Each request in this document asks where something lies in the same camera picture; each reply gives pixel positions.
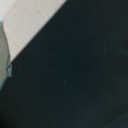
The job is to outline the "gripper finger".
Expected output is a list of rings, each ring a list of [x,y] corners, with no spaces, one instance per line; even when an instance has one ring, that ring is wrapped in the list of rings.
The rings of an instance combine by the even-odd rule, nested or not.
[[[0,21],[0,90],[6,79],[12,76],[12,64],[10,63],[10,53],[7,38]]]

